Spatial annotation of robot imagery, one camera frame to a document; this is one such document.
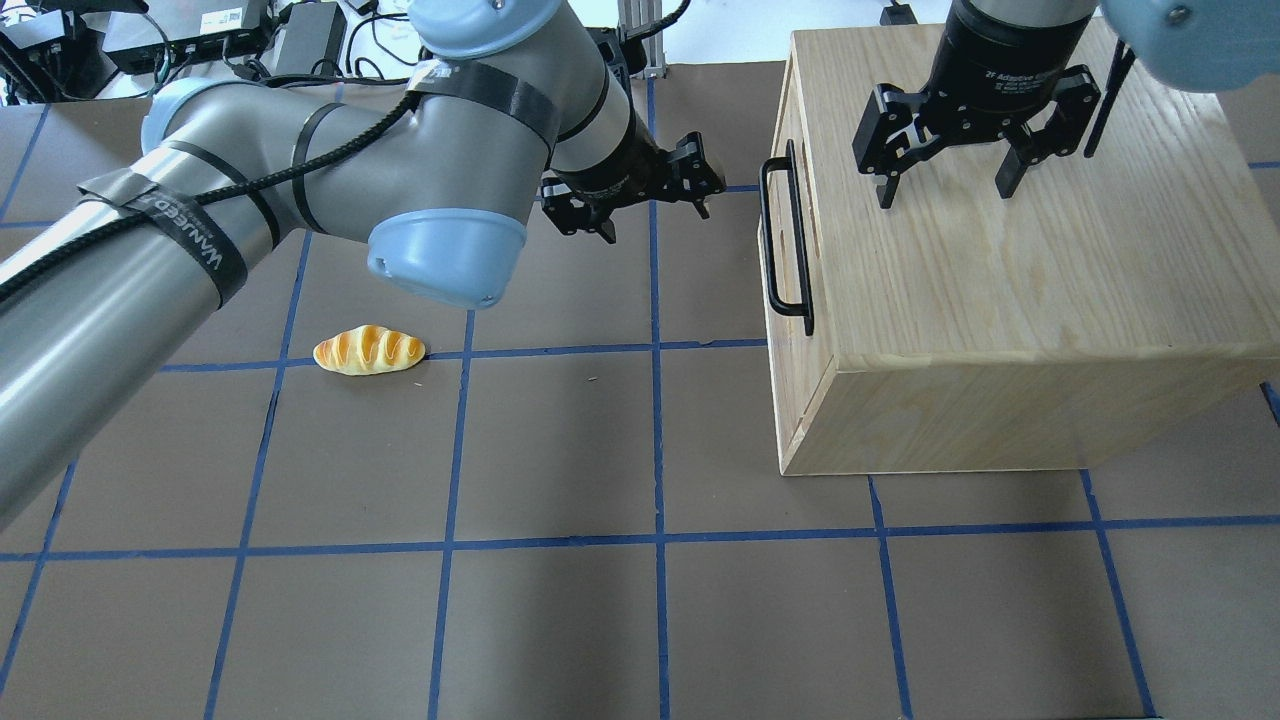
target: toy bread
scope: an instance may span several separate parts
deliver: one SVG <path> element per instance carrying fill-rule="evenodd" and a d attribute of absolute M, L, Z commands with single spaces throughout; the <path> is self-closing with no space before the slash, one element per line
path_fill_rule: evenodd
<path fill-rule="evenodd" d="M 426 343 L 380 325 L 360 325 L 321 342 L 311 356 L 325 370 L 375 375 L 412 368 L 426 357 Z"/>

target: wooden crate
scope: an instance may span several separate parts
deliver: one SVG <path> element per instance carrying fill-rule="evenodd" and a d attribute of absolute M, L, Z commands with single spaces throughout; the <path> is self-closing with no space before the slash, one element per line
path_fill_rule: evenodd
<path fill-rule="evenodd" d="M 792 36 L 773 147 L 796 149 L 817 328 L 765 307 L 783 474 L 1088 466 L 1280 372 L 1280 234 L 1217 99 L 1140 63 L 1096 158 L 1051 158 L 1005 201 L 1007 145 L 952 147 L 879 209 L 858 119 L 876 82 L 924 83 L 940 36 Z M 1114 42 L 1096 22 L 1075 61 L 1101 82 Z"/>

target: velcro strap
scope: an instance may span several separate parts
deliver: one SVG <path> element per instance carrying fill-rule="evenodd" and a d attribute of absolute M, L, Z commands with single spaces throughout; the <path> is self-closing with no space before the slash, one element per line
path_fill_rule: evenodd
<path fill-rule="evenodd" d="M 79 184 L 79 190 L 116 209 L 145 214 L 214 281 L 219 307 L 244 287 L 248 278 L 244 256 L 209 213 L 189 196 L 128 168 L 86 181 Z"/>
<path fill-rule="evenodd" d="M 541 90 L 493 65 L 434 58 L 419 63 L 408 90 L 461 97 L 498 110 L 538 133 L 548 152 L 556 149 L 561 122 L 556 102 Z"/>

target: black strap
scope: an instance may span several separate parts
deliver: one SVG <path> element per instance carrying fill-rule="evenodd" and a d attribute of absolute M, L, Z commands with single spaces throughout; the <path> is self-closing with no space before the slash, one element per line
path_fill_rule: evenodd
<path fill-rule="evenodd" d="M 142 213 L 160 232 L 187 251 L 214 281 L 221 307 L 248 278 L 248 266 L 236 243 L 191 197 L 124 168 L 79 184 L 116 209 Z"/>
<path fill-rule="evenodd" d="M 586 129 L 586 126 L 591 124 L 591 120 L 594 120 L 595 117 L 600 114 L 600 109 L 604 108 L 604 101 L 609 97 L 609 86 L 612 85 L 613 85 L 613 73 L 608 72 L 604 73 L 604 86 L 600 87 L 600 96 L 595 99 L 595 105 L 591 106 L 591 110 L 586 114 L 585 118 L 579 120 L 576 126 L 562 132 L 559 137 L 556 138 L 556 142 L 564 142 L 566 140 Z"/>
<path fill-rule="evenodd" d="M 556 149 L 559 109 L 541 90 L 493 65 L 476 61 L 454 63 L 435 58 L 419 65 L 408 90 L 428 95 L 460 97 L 511 115 Z"/>
<path fill-rule="evenodd" d="M 302 132 L 298 133 L 298 140 L 293 143 L 293 159 L 291 165 L 301 165 L 307 161 L 307 150 L 311 147 L 311 137 L 316 133 L 316 128 L 320 127 L 320 122 L 324 120 L 325 115 L 333 113 L 338 108 L 342 108 L 342 102 L 329 102 L 328 105 L 321 105 L 316 108 L 307 122 L 302 123 Z M 302 222 L 308 224 L 311 229 L 329 234 L 323 227 L 320 227 L 320 220 L 311 214 L 311 204 L 307 202 L 307 186 L 306 176 L 298 176 L 293 178 L 291 186 L 293 187 L 293 204 L 298 206 L 298 215 Z"/>
<path fill-rule="evenodd" d="M 172 147 L 174 150 L 179 150 L 182 152 L 186 152 L 187 155 L 192 155 L 195 158 L 204 160 L 205 163 L 212 165 L 214 169 L 216 169 L 219 173 L 227 176 L 227 179 L 232 181 L 236 184 L 248 182 L 248 178 L 244 177 L 244 173 L 237 170 L 234 165 L 232 165 L 227 160 L 223 160 L 220 156 L 214 155 L 212 152 L 205 150 L 198 145 L 192 145 L 183 140 L 166 140 L 164 145 L 165 147 Z M 282 238 L 280 238 L 280 222 L 275 218 L 275 211 L 271 210 L 271 206 L 266 204 L 266 199 L 262 197 L 262 193 L 256 190 L 248 193 L 248 199 L 252 200 L 253 205 L 257 206 L 257 211 L 262 214 L 262 220 L 266 222 L 266 229 L 271 232 L 271 247 L 278 247 L 280 245 Z"/>

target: black handle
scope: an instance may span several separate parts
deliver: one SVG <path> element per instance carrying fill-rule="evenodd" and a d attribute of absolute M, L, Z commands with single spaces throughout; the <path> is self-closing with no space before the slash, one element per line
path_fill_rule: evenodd
<path fill-rule="evenodd" d="M 796 265 L 800 273 L 800 302 L 783 302 L 778 293 L 778 272 L 773 264 L 773 218 L 769 217 L 769 174 L 786 170 L 791 196 L 791 225 L 796 236 Z M 809 252 L 805 249 L 804 223 L 800 222 L 800 183 L 796 181 L 795 142 L 787 141 L 785 158 L 769 158 L 760 165 L 760 220 L 764 225 L 764 278 L 769 307 L 780 315 L 804 318 L 804 334 L 813 334 L 813 291 L 809 288 Z"/>

